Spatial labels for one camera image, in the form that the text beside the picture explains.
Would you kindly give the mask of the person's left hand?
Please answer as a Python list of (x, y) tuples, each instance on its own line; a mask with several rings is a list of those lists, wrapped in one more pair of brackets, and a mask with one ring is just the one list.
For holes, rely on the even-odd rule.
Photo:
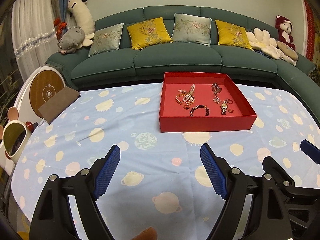
[(131, 240), (157, 240), (157, 238), (157, 231), (153, 227), (149, 227), (133, 237)]

